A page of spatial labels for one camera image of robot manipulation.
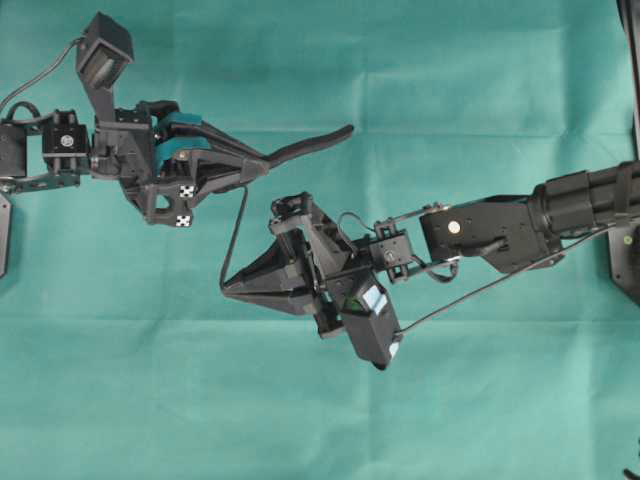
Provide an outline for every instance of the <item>pointed end effector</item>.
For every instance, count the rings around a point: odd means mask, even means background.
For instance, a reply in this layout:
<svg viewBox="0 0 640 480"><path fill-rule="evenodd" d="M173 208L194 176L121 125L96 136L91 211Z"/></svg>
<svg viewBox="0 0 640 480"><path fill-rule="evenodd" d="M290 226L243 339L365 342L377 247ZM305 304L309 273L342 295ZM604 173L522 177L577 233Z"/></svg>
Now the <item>pointed end effector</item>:
<svg viewBox="0 0 640 480"><path fill-rule="evenodd" d="M271 247L224 282L225 296L311 314L321 338L346 330L356 354L384 370L399 346L398 320L368 250L355 253L307 193L274 202Z"/></svg>

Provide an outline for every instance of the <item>metal bracket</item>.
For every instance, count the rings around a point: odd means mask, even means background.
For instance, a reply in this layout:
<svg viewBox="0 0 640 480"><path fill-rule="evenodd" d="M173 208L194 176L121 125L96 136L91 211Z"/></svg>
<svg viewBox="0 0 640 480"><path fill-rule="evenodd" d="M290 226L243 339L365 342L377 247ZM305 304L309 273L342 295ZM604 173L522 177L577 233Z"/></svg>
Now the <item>metal bracket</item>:
<svg viewBox="0 0 640 480"><path fill-rule="evenodd" d="M11 233L11 203L0 193L0 277L7 272L9 235Z"/></svg>

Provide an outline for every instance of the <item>black cable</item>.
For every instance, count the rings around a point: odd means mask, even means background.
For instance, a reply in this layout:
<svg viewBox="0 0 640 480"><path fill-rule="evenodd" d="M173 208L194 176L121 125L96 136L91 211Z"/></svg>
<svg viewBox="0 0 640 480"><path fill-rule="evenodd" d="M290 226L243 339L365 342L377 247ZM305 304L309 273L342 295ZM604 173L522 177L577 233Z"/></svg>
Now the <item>black cable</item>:
<svg viewBox="0 0 640 480"><path fill-rule="evenodd" d="M355 255L356 253L358 253L358 247L356 247L355 243L353 243L353 241L351 241L349 237L347 237L347 235L344 233L344 230L342 230L342 219L344 217L355 218L365 230L369 230L370 232L373 232L373 233L375 233L376 231L373 228L367 226L367 224L364 223L362 218L360 218L360 216L357 213L347 211L347 212L342 212L340 214L340 216L338 217L338 221L336 222L336 227L338 228L338 235L340 235L340 238L342 239L342 241L344 241L344 243L347 244L347 246L351 249L351 251Z"/></svg>
<svg viewBox="0 0 640 480"><path fill-rule="evenodd" d="M75 40L73 40L71 43L69 43L69 45L67 45L65 47L65 49L62 51L62 53L60 55L58 55L58 57L56 57L56 59L53 61L53 63L51 65L49 65L47 68L45 68L42 72L40 72L38 75L33 77L28 82L26 82L26 83L22 84L21 86L19 86L18 88L16 88L9 95L7 95L5 97L5 99L2 100L2 102L0 102L0 114L2 114L2 111L4 110L4 108L8 105L8 103L11 100L13 100L15 97L20 95L26 89L28 89L28 88L32 87L33 85L35 85L36 83L38 83L40 80L42 80L47 75L49 75L51 72L53 72L56 68L58 68L60 66L60 64L62 63L62 61L67 56L67 54L71 51L71 49L73 47L75 47L76 45L78 45L82 41L82 39L83 39L83 37L76 38Z"/></svg>
<svg viewBox="0 0 640 480"><path fill-rule="evenodd" d="M218 280L220 291L222 291L223 293L224 293L225 279L227 277L227 270L229 270L229 263L231 262L231 256L233 255L233 250L236 247L236 240L238 240L238 232L240 231L240 223L242 223L244 210L247 206L247 197L249 196L249 189L246 186L243 186L242 188L244 189L244 194L242 195L242 202L240 202L240 210L238 210L238 216L236 217L236 224L233 227L233 233L231 234L231 242L229 242L229 248L227 249L227 254L224 257L224 262L222 263L222 270L220 270L220 278Z"/></svg>
<svg viewBox="0 0 640 480"><path fill-rule="evenodd" d="M580 240L578 240L575 243L572 243L571 245L564 247L562 249L560 249L557 252L554 253L550 253L549 255L546 255L545 257L542 257L539 260L536 260L535 262L526 265L524 267L519 268L518 270L515 270L511 273L508 273L506 275L503 275L502 277L498 278L497 280L494 280L493 282L489 282L485 285L483 285L480 288L477 288L475 290L472 290L471 292L468 292L466 294L464 294L463 296L457 298L456 300L454 300L453 302L450 302L436 310L434 310L433 312L425 315L424 317L416 320L415 322L413 322L411 325L409 325L408 327L405 327L403 329L401 329L400 331L397 332L397 336L398 337L403 337L404 335L406 335L407 333L409 333L410 331L412 331L413 329L415 329L418 325L420 325L423 322L426 322L427 320L432 319L433 317L440 315L441 313L446 312L447 310L450 310L451 308L455 307L456 305L464 302L465 300L469 300L471 297L475 297L476 295L482 293L482 292L486 292L487 290L503 283L506 282L507 280L510 280L512 278L514 278L516 275L519 275L521 273L524 273L528 270L531 270L532 268L535 268L537 266L542 265L543 263L548 262L549 260L553 260L555 258L557 258L559 255L562 255L564 253L569 252L570 250L573 250L574 248L576 248L578 245L581 245L582 243L589 241L595 237L598 237L600 235L602 235L603 233L608 232L609 230L611 230L612 228L614 228L614 225L608 226L608 227L602 227L599 230L596 230L594 232L591 232L589 235L581 238Z"/></svg>
<svg viewBox="0 0 640 480"><path fill-rule="evenodd" d="M7 120L13 120L13 116L20 107L29 110L29 113L33 118L38 118L40 116L40 110L31 102L17 102L14 103L9 109L9 113L7 113Z"/></svg>

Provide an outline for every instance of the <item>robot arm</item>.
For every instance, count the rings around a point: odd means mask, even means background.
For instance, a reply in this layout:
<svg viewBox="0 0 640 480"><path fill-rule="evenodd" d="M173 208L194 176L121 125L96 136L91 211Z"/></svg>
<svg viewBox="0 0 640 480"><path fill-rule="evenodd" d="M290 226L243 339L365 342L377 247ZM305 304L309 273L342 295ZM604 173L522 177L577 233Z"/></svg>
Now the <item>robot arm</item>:
<svg viewBox="0 0 640 480"><path fill-rule="evenodd" d="M322 338L346 330L356 354L384 369L404 334L433 314L402 329L378 273L386 272L391 283L420 273L448 282L462 257L478 256L505 274L434 312L441 313L516 274L556 265L568 248L636 221L640 166L630 162L574 173L538 185L531 195L494 196L452 207L435 204L376 222L373 236L357 240L349 239L340 221L331 220L308 193L276 200L272 211L274 243L229 280L223 269L223 294L290 314L311 314ZM414 253L407 231L398 228L416 216L429 263ZM582 240L563 248L563 239L569 238ZM450 274L435 273L443 268Z"/></svg>
<svg viewBox="0 0 640 480"><path fill-rule="evenodd" d="M14 104L0 120L0 276L6 270L10 212L8 195L80 185L82 175L116 180L125 198L149 224L190 227L193 209L209 194L244 187L289 160L349 138L347 125L264 155L199 115L180 111L170 100L115 108L113 87L133 62L129 32L98 13L54 63L0 102L9 102L57 68L76 48L76 73L95 111L91 135L73 110L41 115L29 102ZM33 118L15 120L20 107ZM27 175L27 136L42 136L47 173Z"/></svg>

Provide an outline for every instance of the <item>teal fabric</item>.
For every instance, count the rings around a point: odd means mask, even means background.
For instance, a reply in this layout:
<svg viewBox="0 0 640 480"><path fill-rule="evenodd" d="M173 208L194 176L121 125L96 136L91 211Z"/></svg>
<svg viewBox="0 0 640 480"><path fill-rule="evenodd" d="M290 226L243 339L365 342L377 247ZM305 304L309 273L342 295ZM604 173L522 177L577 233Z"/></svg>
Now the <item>teal fabric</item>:
<svg viewBox="0 0 640 480"><path fill-rule="evenodd" d="M261 151L353 123L352 140L251 189L232 270L308 190L371 223L434 201L529 193L632 157L613 0L0 0L0 91L100 8L132 33L117 104L175 99ZM24 95L93 115L68 60ZM42 169L32 139L31 171ZM240 192L191 229L146 225L116 182L15 198L0 281L7 479L621 478L640 435L640 318L606 242L407 338L384 373L311 318L224 300ZM361 230L347 224L354 236ZM426 256L416 223L416 250ZM403 322L497 274L390 288Z"/></svg>

